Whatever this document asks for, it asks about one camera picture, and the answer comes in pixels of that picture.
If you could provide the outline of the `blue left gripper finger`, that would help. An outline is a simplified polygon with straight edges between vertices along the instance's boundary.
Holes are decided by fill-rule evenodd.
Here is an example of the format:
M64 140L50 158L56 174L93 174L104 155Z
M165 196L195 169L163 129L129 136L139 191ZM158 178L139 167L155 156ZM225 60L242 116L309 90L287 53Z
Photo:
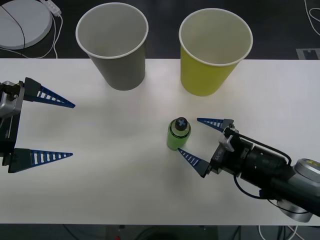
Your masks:
M76 105L61 95L44 87L39 82L26 77L25 81L19 81L20 93L18 94L18 107L22 107L23 101L38 102L49 105L56 105L66 108L74 108Z
M7 155L8 173L18 173L73 156L71 152L15 148Z

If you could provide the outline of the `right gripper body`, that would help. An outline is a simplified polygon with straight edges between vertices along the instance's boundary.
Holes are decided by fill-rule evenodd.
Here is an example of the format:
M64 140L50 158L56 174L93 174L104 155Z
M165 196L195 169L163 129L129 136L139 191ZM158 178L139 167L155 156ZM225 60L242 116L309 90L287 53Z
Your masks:
M219 145L209 163L210 170L216 174L226 171L238 176L243 170L253 143L241 138L237 131L229 127L220 135L218 142Z

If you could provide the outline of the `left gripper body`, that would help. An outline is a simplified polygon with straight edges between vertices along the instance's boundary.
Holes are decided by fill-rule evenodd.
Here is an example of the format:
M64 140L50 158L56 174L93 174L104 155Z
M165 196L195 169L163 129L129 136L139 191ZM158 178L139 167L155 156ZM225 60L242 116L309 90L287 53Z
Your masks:
M10 164L17 141L19 122L20 114L0 119L0 157L3 166Z

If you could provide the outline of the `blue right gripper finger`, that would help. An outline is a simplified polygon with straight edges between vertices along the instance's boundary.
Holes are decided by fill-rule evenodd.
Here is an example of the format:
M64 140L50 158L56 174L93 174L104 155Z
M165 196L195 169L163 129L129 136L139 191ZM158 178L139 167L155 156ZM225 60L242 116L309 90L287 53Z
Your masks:
M203 118L198 117L196 119L199 123L205 124L221 133L225 131L225 129L229 128L231 130L235 130L234 120L233 119L218 119L218 118Z
M192 155L181 148L178 148L177 150L202 178L204 178L207 175L210 165L209 162L195 155Z

